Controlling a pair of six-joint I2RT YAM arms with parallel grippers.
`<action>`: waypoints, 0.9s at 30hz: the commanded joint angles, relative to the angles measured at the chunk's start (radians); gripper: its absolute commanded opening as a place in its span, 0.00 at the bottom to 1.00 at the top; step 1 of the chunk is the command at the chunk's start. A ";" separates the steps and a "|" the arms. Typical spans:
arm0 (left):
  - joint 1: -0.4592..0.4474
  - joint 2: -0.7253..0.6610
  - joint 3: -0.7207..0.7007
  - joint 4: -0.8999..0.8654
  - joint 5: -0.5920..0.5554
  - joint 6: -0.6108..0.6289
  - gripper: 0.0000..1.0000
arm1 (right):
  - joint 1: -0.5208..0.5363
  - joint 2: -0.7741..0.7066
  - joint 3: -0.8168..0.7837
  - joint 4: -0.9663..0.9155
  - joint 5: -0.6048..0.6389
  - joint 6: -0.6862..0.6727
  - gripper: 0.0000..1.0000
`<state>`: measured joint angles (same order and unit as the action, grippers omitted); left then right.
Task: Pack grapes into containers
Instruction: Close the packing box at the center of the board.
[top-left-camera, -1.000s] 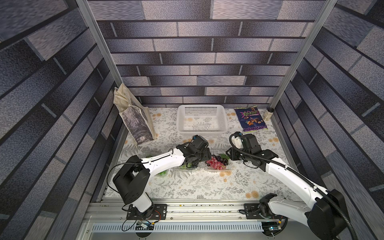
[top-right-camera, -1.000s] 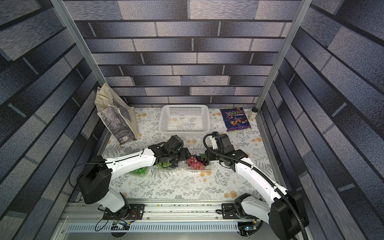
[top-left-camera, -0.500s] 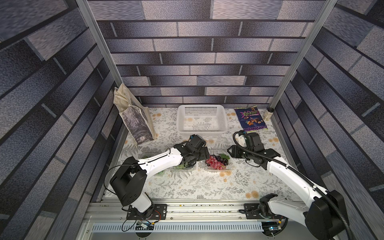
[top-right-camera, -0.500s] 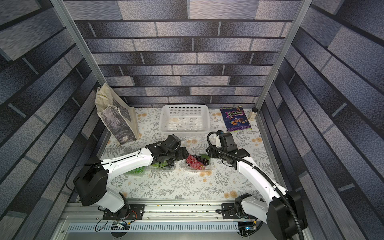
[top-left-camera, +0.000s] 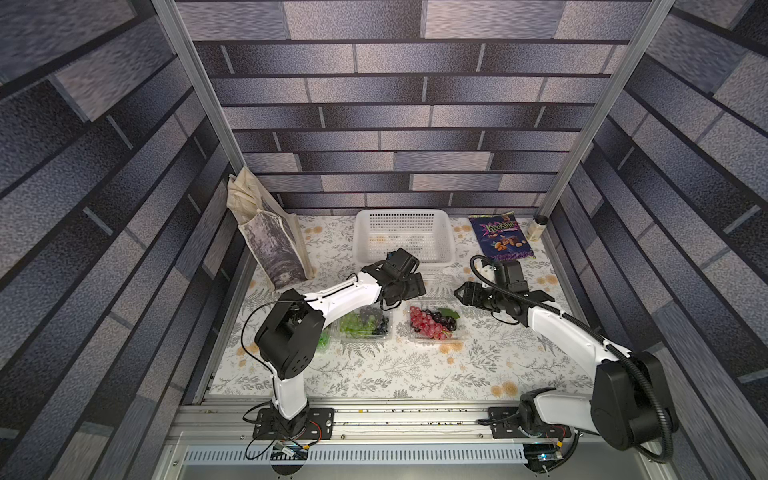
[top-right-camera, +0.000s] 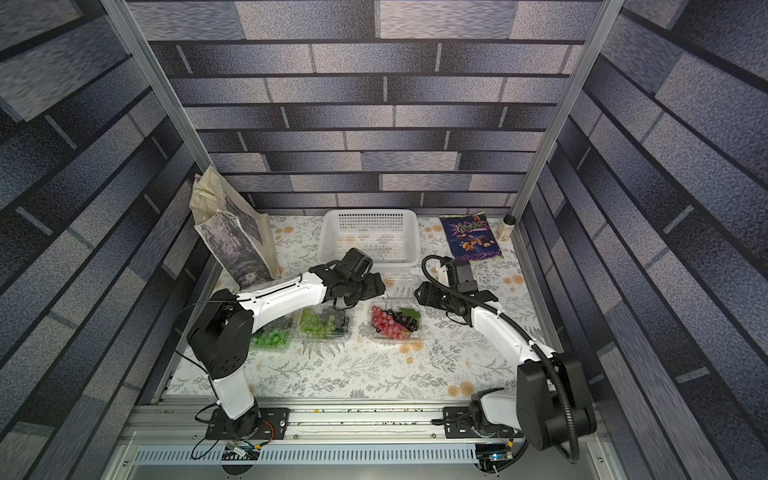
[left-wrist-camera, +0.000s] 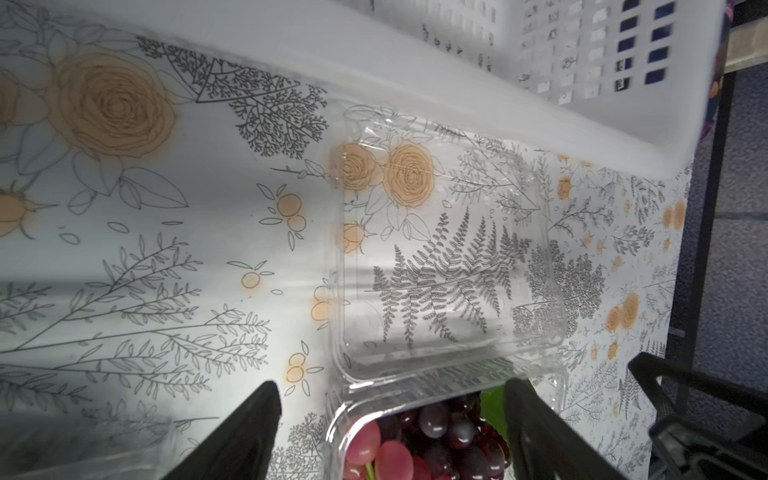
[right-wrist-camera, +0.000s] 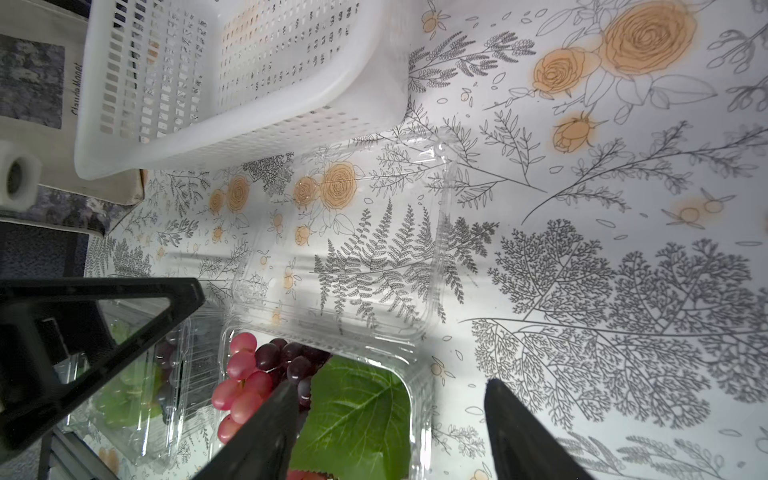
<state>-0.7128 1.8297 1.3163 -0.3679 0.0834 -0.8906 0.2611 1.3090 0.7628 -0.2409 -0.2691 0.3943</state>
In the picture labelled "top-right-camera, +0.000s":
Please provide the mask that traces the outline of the pink grape bunch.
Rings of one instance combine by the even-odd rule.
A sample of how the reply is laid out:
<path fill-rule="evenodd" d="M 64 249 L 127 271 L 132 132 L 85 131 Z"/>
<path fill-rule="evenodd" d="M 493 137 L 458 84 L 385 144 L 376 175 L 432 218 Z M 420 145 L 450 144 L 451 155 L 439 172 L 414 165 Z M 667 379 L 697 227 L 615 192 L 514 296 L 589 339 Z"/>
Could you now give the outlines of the pink grape bunch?
<path fill-rule="evenodd" d="M 383 309 L 378 306 L 372 308 L 371 322 L 374 330 L 385 338 L 392 340 L 405 340 L 411 332 L 396 324 L 389 314 L 391 309 Z"/>

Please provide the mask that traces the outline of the clear plastic clamshell container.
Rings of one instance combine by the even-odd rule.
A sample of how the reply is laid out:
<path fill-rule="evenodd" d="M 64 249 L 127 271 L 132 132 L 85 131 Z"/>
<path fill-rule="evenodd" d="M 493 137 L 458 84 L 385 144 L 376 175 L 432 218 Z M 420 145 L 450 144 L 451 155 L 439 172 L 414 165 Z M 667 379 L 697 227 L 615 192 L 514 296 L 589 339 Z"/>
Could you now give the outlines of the clear plastic clamshell container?
<path fill-rule="evenodd" d="M 295 318 L 284 315 L 259 328 L 250 337 L 250 351 L 285 351 L 294 337 Z"/>

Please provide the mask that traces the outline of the dark red grape bunch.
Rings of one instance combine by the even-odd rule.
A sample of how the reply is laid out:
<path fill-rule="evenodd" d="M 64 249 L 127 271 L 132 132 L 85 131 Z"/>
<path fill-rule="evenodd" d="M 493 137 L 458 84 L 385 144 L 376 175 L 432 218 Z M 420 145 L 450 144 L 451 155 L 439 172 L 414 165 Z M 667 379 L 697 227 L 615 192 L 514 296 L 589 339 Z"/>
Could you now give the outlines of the dark red grape bunch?
<path fill-rule="evenodd" d="M 421 314 L 414 308 L 391 309 L 389 314 L 396 324 L 411 333 L 420 329 Z"/>

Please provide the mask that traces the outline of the dark blue grape bunch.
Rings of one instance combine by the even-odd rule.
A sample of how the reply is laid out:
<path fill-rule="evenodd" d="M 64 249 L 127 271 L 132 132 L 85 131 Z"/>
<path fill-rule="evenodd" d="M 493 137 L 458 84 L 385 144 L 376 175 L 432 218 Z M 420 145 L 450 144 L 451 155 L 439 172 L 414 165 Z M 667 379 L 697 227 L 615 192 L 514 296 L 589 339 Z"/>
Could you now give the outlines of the dark blue grape bunch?
<path fill-rule="evenodd" d="M 350 320 L 345 311 L 331 310 L 329 325 L 333 327 L 331 331 L 333 338 L 343 338 L 349 334 Z"/>

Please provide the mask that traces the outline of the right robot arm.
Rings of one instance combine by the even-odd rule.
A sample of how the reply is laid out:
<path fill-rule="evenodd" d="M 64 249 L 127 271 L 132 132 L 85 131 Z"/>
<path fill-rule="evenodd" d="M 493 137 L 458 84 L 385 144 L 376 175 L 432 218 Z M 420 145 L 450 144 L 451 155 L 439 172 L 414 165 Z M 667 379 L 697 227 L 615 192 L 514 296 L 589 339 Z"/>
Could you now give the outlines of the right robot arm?
<path fill-rule="evenodd" d="M 596 431 L 593 400 L 580 361 L 539 343 L 507 315 L 487 290 L 462 293 L 425 281 L 415 290 L 425 307 L 462 317 L 516 368 L 515 389 L 474 394 L 472 427 L 480 435 L 516 430 L 533 448 L 558 449 L 571 463 L 580 458 L 579 439 Z"/>

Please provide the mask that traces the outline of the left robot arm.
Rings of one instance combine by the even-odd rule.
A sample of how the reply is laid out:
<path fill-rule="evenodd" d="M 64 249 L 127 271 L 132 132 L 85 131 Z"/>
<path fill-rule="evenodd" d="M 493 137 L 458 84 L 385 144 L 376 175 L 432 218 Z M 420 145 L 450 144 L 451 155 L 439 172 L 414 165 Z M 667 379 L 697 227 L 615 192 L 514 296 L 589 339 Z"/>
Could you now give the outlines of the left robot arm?
<path fill-rule="evenodd" d="M 383 295 L 378 273 L 344 278 L 321 265 L 295 279 L 260 291 L 234 295 L 215 292 L 187 332 L 187 343 L 203 365 L 218 400 L 230 420 L 256 409 L 244 363 L 252 335 L 274 320 L 295 311 L 341 300 L 347 307 Z"/>

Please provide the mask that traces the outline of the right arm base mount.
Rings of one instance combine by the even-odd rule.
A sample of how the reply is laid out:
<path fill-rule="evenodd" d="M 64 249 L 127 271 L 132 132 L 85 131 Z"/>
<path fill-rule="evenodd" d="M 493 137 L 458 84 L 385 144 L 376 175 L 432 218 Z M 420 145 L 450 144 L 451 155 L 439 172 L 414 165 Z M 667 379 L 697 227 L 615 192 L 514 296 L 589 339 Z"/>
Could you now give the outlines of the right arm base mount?
<path fill-rule="evenodd" d="M 467 406 L 444 407 L 439 425 L 447 439 L 522 439 L 523 434 L 506 426 L 476 427 Z"/>

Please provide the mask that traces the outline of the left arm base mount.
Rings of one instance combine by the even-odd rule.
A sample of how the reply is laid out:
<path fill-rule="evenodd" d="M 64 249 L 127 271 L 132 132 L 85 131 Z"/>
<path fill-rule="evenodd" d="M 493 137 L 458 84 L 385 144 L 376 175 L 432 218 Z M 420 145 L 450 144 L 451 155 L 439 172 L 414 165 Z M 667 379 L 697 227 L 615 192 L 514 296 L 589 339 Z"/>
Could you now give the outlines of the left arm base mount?
<path fill-rule="evenodd" d="M 283 440 L 289 420 L 288 408 L 253 407 L 240 418 L 229 418 L 217 407 L 207 421 L 206 440 Z"/>

